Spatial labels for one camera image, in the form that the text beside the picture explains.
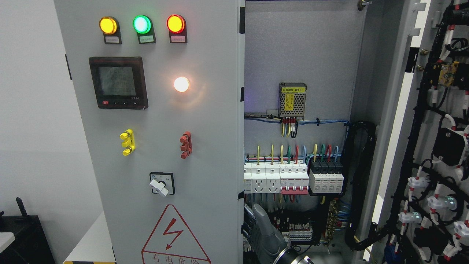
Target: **meter display screen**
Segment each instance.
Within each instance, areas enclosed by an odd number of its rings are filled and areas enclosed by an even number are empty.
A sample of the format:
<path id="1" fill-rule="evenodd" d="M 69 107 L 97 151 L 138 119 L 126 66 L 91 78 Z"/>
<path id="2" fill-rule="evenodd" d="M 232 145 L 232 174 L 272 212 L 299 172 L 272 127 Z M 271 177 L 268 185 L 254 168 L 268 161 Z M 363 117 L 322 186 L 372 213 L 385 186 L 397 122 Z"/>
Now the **meter display screen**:
<path id="1" fill-rule="evenodd" d="M 135 95 L 132 67 L 99 67 L 103 95 Z"/>
<path id="2" fill-rule="evenodd" d="M 91 57 L 89 62 L 99 108 L 148 108 L 141 57 Z"/>

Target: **high voltage warning sign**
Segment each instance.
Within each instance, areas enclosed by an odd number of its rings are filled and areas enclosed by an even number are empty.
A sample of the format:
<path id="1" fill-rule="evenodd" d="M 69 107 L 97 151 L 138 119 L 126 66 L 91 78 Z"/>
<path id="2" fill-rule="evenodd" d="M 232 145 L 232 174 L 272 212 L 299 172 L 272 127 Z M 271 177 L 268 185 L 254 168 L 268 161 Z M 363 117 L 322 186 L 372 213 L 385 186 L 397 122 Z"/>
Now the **high voltage warning sign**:
<path id="1" fill-rule="evenodd" d="M 168 204 L 142 249 L 144 264 L 211 264 L 176 207 Z"/>

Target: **white wall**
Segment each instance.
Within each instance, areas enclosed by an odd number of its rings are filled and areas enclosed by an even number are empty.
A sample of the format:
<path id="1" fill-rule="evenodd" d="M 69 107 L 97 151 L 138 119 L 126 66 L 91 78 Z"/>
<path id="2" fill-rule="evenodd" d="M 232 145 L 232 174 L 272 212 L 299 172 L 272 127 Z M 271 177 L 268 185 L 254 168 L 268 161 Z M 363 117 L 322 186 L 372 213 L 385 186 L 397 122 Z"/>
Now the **white wall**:
<path id="1" fill-rule="evenodd" d="M 23 199 L 57 263 L 102 212 L 52 0 L 0 1 L 0 211 Z"/>

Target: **switch knob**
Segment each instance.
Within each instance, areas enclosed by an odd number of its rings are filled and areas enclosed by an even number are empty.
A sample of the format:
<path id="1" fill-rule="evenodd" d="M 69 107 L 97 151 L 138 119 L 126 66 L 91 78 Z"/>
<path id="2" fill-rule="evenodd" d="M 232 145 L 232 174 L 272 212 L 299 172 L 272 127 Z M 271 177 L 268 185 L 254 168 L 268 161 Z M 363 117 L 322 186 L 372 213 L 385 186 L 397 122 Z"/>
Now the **switch knob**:
<path id="1" fill-rule="evenodd" d="M 158 181 L 153 179 L 150 182 L 150 186 L 153 187 L 159 195 L 161 195 L 163 197 L 166 197 L 166 195 L 168 195 L 169 191 L 168 191 L 168 189 L 165 188 L 166 185 L 165 185 L 164 182 L 162 182 L 162 181 L 158 182 Z"/>

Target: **power socket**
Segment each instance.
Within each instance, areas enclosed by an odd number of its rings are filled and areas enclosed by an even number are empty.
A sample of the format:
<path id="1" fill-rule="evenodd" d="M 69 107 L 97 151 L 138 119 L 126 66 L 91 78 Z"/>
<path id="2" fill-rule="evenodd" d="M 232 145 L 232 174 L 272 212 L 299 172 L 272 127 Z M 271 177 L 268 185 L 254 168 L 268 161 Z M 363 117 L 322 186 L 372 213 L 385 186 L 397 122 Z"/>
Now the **power socket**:
<path id="1" fill-rule="evenodd" d="M 252 173 L 252 193 L 265 193 L 266 180 L 265 173 Z"/>
<path id="2" fill-rule="evenodd" d="M 269 194 L 280 193 L 280 174 L 266 173 L 265 177 L 265 192 Z"/>

